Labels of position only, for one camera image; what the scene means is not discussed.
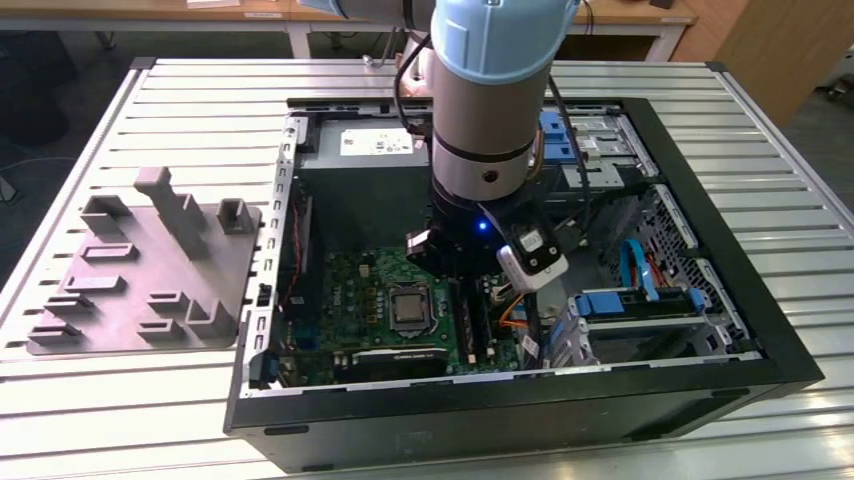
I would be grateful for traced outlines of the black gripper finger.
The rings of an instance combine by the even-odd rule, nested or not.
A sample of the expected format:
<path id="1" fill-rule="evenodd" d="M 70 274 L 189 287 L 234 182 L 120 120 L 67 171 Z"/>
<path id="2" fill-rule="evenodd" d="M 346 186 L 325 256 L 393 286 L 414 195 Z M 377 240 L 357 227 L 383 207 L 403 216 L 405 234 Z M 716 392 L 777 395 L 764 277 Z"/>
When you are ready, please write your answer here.
<path id="1" fill-rule="evenodd" d="M 435 273 L 437 260 L 430 235 L 430 229 L 406 234 L 406 259 L 427 273 Z"/>

